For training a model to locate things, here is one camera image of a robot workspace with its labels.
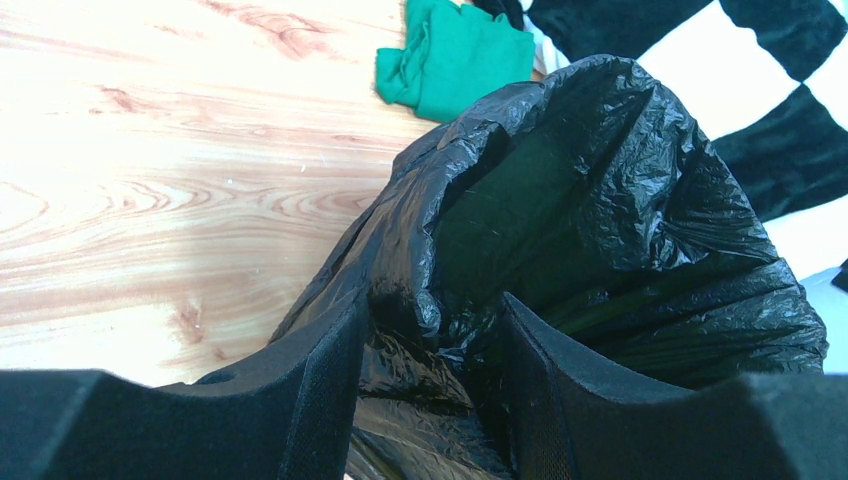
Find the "wood grain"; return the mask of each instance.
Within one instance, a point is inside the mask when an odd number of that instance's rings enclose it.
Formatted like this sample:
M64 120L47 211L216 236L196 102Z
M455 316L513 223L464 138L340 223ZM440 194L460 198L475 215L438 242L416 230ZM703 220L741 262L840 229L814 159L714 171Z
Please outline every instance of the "wood grain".
M0 2L0 368L190 382L261 348L393 157L398 0Z

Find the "green cloth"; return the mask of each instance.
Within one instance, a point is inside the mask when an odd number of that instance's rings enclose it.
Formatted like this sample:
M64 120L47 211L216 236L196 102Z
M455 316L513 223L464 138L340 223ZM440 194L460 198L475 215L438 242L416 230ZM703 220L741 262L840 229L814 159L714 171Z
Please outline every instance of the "green cloth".
M450 0L409 0L406 49L377 50L377 93L449 122L481 97L533 75L533 35Z

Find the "plastic bag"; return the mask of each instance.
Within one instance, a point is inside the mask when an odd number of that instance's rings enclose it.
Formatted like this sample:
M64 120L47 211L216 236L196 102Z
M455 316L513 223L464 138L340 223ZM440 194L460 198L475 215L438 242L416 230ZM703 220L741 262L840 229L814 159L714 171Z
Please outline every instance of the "plastic bag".
M825 328L677 98L590 57L398 155L274 339L365 289L348 472L511 478L498 303L656 379L821 372Z

